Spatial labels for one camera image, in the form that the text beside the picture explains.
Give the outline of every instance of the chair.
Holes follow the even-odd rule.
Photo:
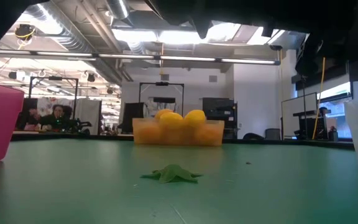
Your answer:
[[[255,133],[247,133],[242,137],[244,140],[263,140],[264,138]]]
[[[268,128],[265,130],[266,140],[281,140],[281,132],[279,128]]]

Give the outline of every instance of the desk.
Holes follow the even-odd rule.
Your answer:
[[[168,164],[204,176],[139,178]],[[313,146],[16,141],[0,162],[0,223],[358,223],[358,165]]]

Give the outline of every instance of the orange container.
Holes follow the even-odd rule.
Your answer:
[[[176,146],[221,146],[224,121],[206,121],[197,128],[183,124],[178,129],[166,129],[153,118],[134,118],[136,144]]]

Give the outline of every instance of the black frame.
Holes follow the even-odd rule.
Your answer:
[[[281,114],[283,115],[283,103],[284,102],[287,102],[287,101],[290,101],[290,100],[294,100],[294,99],[298,99],[298,98],[301,98],[303,97],[303,113],[305,115],[305,117],[307,116],[306,114],[306,100],[305,100],[305,97],[308,96],[308,95],[312,95],[312,94],[315,94],[316,95],[316,110],[319,109],[319,105],[318,105],[318,100],[317,100],[317,92],[314,92],[314,93],[309,93],[309,94],[304,94],[303,96],[298,96],[298,97],[295,97],[295,98],[292,98],[292,99],[289,99],[289,100],[283,100],[281,101]],[[284,128],[283,128],[283,124],[284,124],[284,120],[282,121],[282,127],[281,129],[283,130],[282,133],[281,133],[281,139],[284,140]],[[308,136],[308,125],[307,125],[307,120],[305,119],[305,128],[306,128],[306,137]]]
[[[184,116],[183,114],[183,106],[185,105],[185,84],[183,83],[159,83],[159,82],[155,82],[155,83],[149,83],[149,82],[141,82],[139,83],[139,100],[138,103],[140,103],[140,96],[142,95],[142,85],[155,85],[155,86],[169,86],[169,85],[178,85],[182,87],[182,92],[181,92],[181,115]]]
[[[38,79],[40,82],[46,78],[44,77],[30,77],[30,87],[29,87],[29,99],[31,98],[31,93],[33,87],[37,86],[37,83],[33,86],[32,81]],[[78,79],[77,78],[63,78],[63,77],[48,77],[48,80],[62,81],[62,80],[74,80],[75,81],[75,94],[74,94],[74,108],[73,108],[73,118],[75,118],[75,108],[77,106],[77,93],[78,93]]]

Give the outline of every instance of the fluorescent light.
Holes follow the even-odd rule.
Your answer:
[[[40,97],[54,97],[54,98],[64,98],[69,100],[74,100],[75,96],[68,96],[68,95],[53,95],[53,94],[31,94],[32,98],[40,98]],[[77,96],[77,99],[85,99],[87,96]],[[88,96],[91,100],[114,100],[118,101],[119,99],[117,97],[113,96]],[[116,102],[106,102],[109,105],[120,105],[121,103]]]
[[[199,44],[203,41],[197,32],[175,30],[163,31],[158,40],[165,44]]]
[[[69,52],[37,52],[38,55],[47,56],[64,56],[64,57],[92,57],[92,54],[86,53],[69,53]]]
[[[153,55],[99,54],[100,57],[124,59],[154,59]]]
[[[273,42],[275,42],[281,35],[283,35],[283,33],[285,32],[285,30],[280,30],[276,35],[274,35],[270,41],[267,42],[267,44],[272,44]]]
[[[30,55],[28,50],[0,50],[0,54]]]
[[[203,58],[203,57],[181,57],[181,56],[163,56],[161,55],[162,60],[187,60],[195,62],[213,62],[215,58]]]
[[[227,63],[250,63],[250,64],[259,64],[259,65],[274,65],[274,64],[276,64],[275,61],[271,61],[271,60],[229,59],[229,58],[222,58],[222,62],[227,62]]]
[[[264,31],[263,27],[259,27],[255,33],[252,35],[251,39],[248,40],[249,45],[264,45],[266,44],[271,37],[262,37],[262,32]],[[274,29],[273,30],[273,34],[272,37],[274,35],[276,35],[276,33],[278,32],[278,29]]]
[[[96,58],[78,58],[78,57],[68,57],[68,60],[82,60],[82,61],[96,61]]]
[[[147,30],[119,30],[113,29],[112,32],[117,40],[125,42],[155,42],[157,36],[153,31]]]
[[[59,89],[59,88],[52,87],[52,86],[47,87],[47,90],[51,90],[51,91],[54,91],[54,92],[57,92],[57,93],[60,92],[60,89]]]

